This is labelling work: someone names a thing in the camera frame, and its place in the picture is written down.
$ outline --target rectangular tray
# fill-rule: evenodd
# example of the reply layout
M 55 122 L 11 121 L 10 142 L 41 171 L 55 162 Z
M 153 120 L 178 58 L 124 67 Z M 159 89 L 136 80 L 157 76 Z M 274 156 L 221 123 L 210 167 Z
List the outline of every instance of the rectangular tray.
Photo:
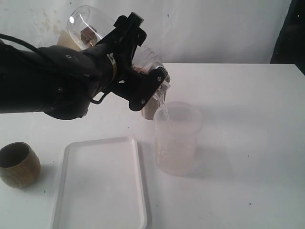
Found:
M 51 229 L 144 229 L 138 145 L 119 137 L 66 147 Z

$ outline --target wooden bowl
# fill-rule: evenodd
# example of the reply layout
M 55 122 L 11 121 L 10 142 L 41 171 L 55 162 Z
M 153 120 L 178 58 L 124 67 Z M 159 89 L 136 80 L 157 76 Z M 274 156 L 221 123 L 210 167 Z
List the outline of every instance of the wooden bowl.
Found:
M 0 150 L 0 178 L 8 186 L 28 186 L 38 178 L 40 170 L 40 161 L 28 144 L 16 142 Z

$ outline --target white tabletop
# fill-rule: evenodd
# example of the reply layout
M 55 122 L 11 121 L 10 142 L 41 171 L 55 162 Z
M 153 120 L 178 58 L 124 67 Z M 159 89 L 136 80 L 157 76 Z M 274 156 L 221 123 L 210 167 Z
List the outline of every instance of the white tabletop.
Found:
M 41 177 L 25 189 L 0 182 L 1 229 L 47 229 L 62 151 L 75 141 L 130 135 L 141 146 L 155 229 L 305 227 L 305 76 L 294 65 L 167 64 L 167 101 L 199 106 L 204 128 L 196 168 L 172 177 L 153 162 L 153 122 L 109 95 L 87 116 L 1 114 L 0 146 L 24 141 Z

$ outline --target plastic measuring cup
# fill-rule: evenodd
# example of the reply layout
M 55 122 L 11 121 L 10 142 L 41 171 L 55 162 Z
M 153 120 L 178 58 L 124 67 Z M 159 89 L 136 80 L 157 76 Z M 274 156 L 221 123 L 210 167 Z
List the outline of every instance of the plastic measuring cup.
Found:
M 193 166 L 202 112 L 183 102 L 161 106 L 154 115 L 155 160 L 165 173 L 186 175 Z

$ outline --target robotic arm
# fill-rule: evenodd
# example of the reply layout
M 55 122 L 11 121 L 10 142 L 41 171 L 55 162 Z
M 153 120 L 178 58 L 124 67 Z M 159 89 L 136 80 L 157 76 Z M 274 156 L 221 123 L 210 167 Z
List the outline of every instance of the robotic arm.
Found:
M 0 40 L 0 113 L 45 112 L 63 120 L 83 117 L 90 103 L 110 92 L 140 111 L 167 76 L 163 67 L 149 74 L 132 68 L 137 46 L 146 39 L 143 19 L 120 16 L 115 29 L 95 46 L 77 52 L 62 46 L 39 48 L 0 34 L 0 39 L 31 50 L 20 51 Z M 100 100 L 94 97 L 103 92 Z

